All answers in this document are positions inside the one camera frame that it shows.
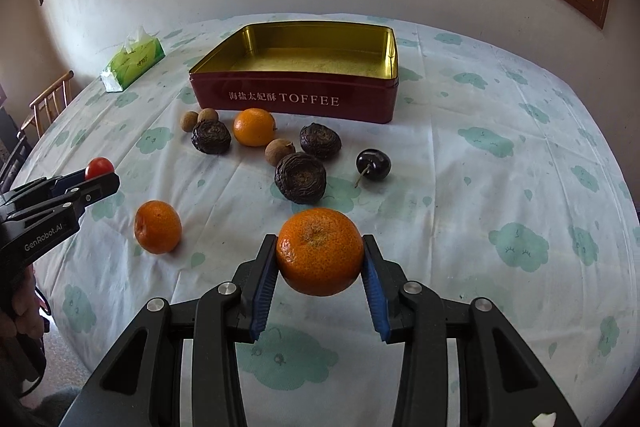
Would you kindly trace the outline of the left hand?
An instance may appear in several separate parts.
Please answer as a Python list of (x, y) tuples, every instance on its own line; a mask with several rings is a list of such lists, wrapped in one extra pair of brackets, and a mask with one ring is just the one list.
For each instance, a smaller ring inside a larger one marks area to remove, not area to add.
[(27, 335), (33, 340), (41, 340), (44, 334), (43, 317), (40, 315), (35, 287), (35, 269), (33, 265), (29, 265), (9, 299), (10, 313), (1, 312), (1, 348), (4, 356), (11, 362), (21, 360), (20, 346), (15, 340), (17, 334)]

